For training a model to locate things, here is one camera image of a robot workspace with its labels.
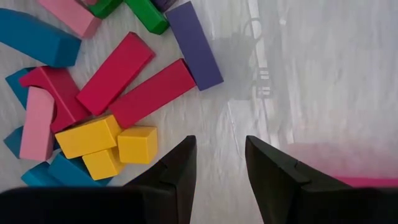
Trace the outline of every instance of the blue block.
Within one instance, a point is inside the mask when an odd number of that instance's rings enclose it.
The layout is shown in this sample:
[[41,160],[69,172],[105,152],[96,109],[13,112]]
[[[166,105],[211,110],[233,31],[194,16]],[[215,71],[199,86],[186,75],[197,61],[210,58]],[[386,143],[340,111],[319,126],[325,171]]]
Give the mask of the blue block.
[[199,90],[224,82],[192,3],[172,9],[166,16]]
[[42,162],[41,164],[28,170],[21,179],[29,187],[60,187],[62,184],[52,177],[49,173],[50,164]]
[[24,68],[6,78],[8,85],[11,87],[12,91],[17,96],[18,100],[25,108],[25,110],[27,102],[27,91],[29,88],[22,87],[21,84],[19,84],[19,79],[28,74],[33,69],[34,68]]
[[28,13],[0,9],[0,42],[51,67],[75,65],[81,40]]
[[[11,152],[19,159],[19,151],[21,149],[21,141],[22,141],[22,132],[24,127],[21,126],[15,129],[8,137],[6,137],[3,142],[5,145],[11,150]],[[55,139],[54,141],[54,150],[60,148],[58,141]]]
[[93,180],[82,158],[67,159],[62,152],[55,156],[49,174],[69,187],[104,187],[112,179]]

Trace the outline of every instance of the yellow block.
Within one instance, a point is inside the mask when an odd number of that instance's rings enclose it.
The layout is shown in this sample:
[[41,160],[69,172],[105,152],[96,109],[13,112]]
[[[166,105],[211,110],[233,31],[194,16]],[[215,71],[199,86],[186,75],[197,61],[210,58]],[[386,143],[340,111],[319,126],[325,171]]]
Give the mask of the yellow block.
[[119,175],[125,166],[125,164],[120,162],[119,149],[117,147],[85,155],[83,160],[93,180]]
[[133,127],[118,136],[120,161],[149,164],[157,154],[157,130],[153,127]]
[[73,159],[117,146],[121,131],[114,116],[109,115],[57,133],[55,137],[65,157]]

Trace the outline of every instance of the white floor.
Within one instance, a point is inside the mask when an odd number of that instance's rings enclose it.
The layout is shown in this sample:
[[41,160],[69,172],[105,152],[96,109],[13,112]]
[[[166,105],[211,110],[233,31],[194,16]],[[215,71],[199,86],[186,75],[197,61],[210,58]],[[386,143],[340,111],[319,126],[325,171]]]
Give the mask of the white floor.
[[[397,1],[192,2],[225,82],[191,90],[140,122],[159,129],[158,159],[186,135],[197,136],[192,223],[262,222],[244,160],[247,134],[329,174],[398,177]],[[0,7],[29,12],[70,32],[35,1],[3,0]],[[171,30],[148,33],[122,5],[83,42],[70,68],[79,87],[129,31],[157,57],[128,90],[182,56]],[[3,139],[24,122],[24,109],[3,78],[37,65],[0,44]],[[293,142],[303,144],[289,145]],[[0,190],[24,185],[20,176],[34,165],[18,161],[2,143]],[[111,185],[148,167],[128,166]]]

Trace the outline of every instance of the red block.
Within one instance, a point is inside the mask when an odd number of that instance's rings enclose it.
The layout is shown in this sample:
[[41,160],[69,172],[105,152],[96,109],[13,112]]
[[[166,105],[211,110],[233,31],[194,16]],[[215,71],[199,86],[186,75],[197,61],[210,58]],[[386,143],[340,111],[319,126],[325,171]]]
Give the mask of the red block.
[[183,59],[179,59],[116,100],[109,108],[120,126],[129,128],[193,87],[195,82]]
[[137,34],[129,32],[83,87],[77,99],[100,115],[155,57]]
[[37,86],[47,90],[55,100],[55,118],[51,124],[53,133],[87,118],[90,114],[77,101],[79,88],[66,68],[39,67],[19,79],[21,86]]

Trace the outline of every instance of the building block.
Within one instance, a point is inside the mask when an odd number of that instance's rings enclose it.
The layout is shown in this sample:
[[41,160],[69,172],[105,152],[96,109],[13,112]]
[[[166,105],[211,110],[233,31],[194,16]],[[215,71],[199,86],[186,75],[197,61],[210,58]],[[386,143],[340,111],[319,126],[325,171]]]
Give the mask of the building block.
[[38,0],[38,2],[82,38],[94,36],[102,20],[76,0]]
[[137,34],[129,32],[83,87],[77,99],[99,116],[154,56],[155,53]]
[[66,68],[38,67],[19,79],[21,86],[38,86],[55,99],[57,113],[51,130],[57,133],[87,117],[89,112],[76,99],[79,88]]
[[61,187],[62,183],[48,173],[49,167],[48,162],[42,162],[28,170],[21,179],[29,187]]
[[113,115],[94,119],[55,135],[68,159],[116,147],[122,132]]
[[157,130],[154,127],[133,127],[118,136],[120,161],[149,164],[157,154]]
[[124,0],[146,29],[153,34],[163,34],[169,23],[150,0]]
[[49,174],[68,187],[104,187],[112,179],[93,180],[83,159],[67,159],[62,152],[55,156]]
[[[21,126],[15,129],[10,135],[8,135],[3,142],[10,149],[10,151],[15,155],[17,159],[19,159],[19,152],[21,150],[21,141],[22,141],[22,132],[24,127]],[[60,148],[60,145],[57,141],[54,142],[53,150],[57,150]]]
[[151,0],[160,12],[167,11],[177,0]]
[[88,9],[94,16],[105,19],[107,18],[123,0],[98,0],[96,3],[88,6]]
[[352,187],[398,187],[398,179],[335,177]]
[[109,106],[122,128],[129,128],[192,89],[195,82],[182,59],[146,80]]
[[120,162],[119,149],[112,149],[94,152],[83,156],[88,172],[94,180],[101,180],[119,175],[125,164]]
[[87,3],[87,5],[94,5],[94,4],[96,4],[97,2],[98,2],[98,0],[84,0],[84,2],[86,2]]
[[8,85],[11,87],[12,91],[17,96],[19,102],[22,104],[25,110],[26,110],[28,88],[22,87],[21,84],[19,84],[19,79],[24,75],[28,74],[33,69],[34,68],[23,68],[18,72],[6,77]]
[[46,65],[75,65],[81,40],[28,13],[0,9],[0,30],[0,42]]
[[54,136],[50,125],[54,112],[54,99],[46,90],[29,87],[25,125],[22,132],[21,159],[46,161],[53,152]]
[[192,2],[166,12],[166,16],[199,90],[224,82]]

